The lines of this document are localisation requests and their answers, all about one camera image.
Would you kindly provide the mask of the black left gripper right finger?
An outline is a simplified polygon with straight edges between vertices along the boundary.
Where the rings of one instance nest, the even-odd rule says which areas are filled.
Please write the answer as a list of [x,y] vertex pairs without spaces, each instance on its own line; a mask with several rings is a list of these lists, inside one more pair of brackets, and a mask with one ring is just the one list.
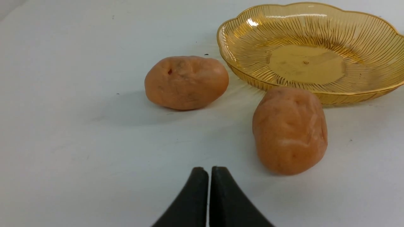
[[211,170],[211,227],[273,227],[243,193],[230,171],[223,166]]

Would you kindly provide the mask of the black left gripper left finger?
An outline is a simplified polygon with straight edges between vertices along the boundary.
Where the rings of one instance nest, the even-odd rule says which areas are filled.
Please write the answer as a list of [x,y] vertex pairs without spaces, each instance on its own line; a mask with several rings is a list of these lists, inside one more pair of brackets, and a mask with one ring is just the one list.
[[193,168],[181,192],[153,227],[205,227],[208,180],[202,167]]

